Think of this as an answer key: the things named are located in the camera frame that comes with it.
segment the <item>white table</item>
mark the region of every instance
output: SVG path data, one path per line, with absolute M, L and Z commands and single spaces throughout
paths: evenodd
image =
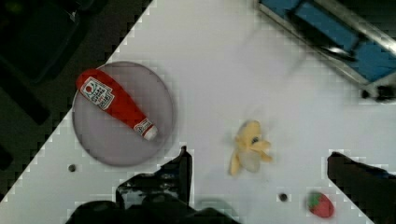
M 65 223 L 82 203 L 115 201 L 120 183 L 156 171 L 185 144 L 197 209 L 223 200 L 242 223 L 372 223 L 329 187 L 326 159 L 345 149 L 352 159 L 396 171 L 395 105 L 364 104 L 355 87 L 283 35 L 252 1 L 154 0 L 115 61 L 142 63 L 165 80 L 177 107 L 172 143 L 144 164 L 108 167 L 83 150 L 70 111 L 0 203 L 1 223 Z M 262 123 L 275 161 L 232 178 L 233 138 L 247 119 Z M 72 163 L 75 173 L 67 170 Z M 334 201 L 331 220 L 304 210 L 306 193 L 317 188 Z M 280 192 L 290 202 L 279 202 Z

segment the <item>metal frame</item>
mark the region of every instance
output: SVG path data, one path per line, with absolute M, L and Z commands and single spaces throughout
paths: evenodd
M 378 30 L 376 27 L 371 25 L 368 21 L 365 21 L 361 17 L 359 17 L 356 13 L 348 10 L 346 7 L 342 6 L 335 0 L 314 0 L 317 4 L 321 5 L 329 12 L 336 15 L 340 20 L 349 25 L 356 31 L 362 32 L 363 34 L 367 35 L 369 39 L 374 40 L 377 42 L 381 47 L 384 49 L 388 49 L 391 53 L 396 55 L 396 41 L 383 33 L 382 31 Z M 266 7 L 265 5 L 257 2 L 259 9 L 263 12 L 264 15 L 275 21 L 276 23 L 283 26 L 286 30 L 290 33 L 298 37 L 300 40 L 305 42 L 308 46 L 311 47 L 310 43 L 301 36 L 298 31 L 287 21 L 283 18 L 275 14 L 270 8 Z M 396 84 L 396 72 L 380 78 L 375 82 L 370 82 L 361 76 L 358 72 L 354 69 L 349 67 L 346 63 L 343 63 L 337 59 L 334 59 L 331 56 L 326 55 L 318 50 L 315 50 L 315 53 L 319 56 L 319 58 L 325 62 L 330 67 L 334 68 L 344 76 L 346 76 L 349 80 L 351 80 L 354 84 L 356 84 L 360 89 L 368 91 L 372 96 L 378 96 L 377 87 L 381 85 L 389 85 L 389 84 Z

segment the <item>gray plate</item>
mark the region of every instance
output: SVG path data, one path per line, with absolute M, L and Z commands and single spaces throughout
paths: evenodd
M 168 89 L 140 64 L 109 63 L 99 69 L 121 84 L 159 132 L 147 141 L 77 93 L 73 124 L 79 142 L 91 156 L 108 165 L 132 166 L 146 161 L 163 148 L 173 130 L 174 108 Z

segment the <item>red ketchup bottle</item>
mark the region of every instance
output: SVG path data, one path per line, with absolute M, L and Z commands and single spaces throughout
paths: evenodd
M 154 124 L 139 109 L 132 97 L 108 74 L 89 69 L 77 79 L 78 91 L 107 114 L 121 120 L 145 139 L 153 139 L 158 132 Z

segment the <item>blue object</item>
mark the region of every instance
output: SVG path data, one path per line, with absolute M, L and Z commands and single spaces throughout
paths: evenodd
M 278 16 L 287 19 L 287 10 L 293 9 L 300 0 L 261 0 Z M 316 27 L 341 48 L 348 51 L 358 40 L 358 33 L 348 28 L 323 9 L 303 3 L 295 12 L 301 19 Z M 363 42 L 356 50 L 356 62 L 346 62 L 369 82 L 375 82 L 396 72 L 396 56 L 373 41 Z

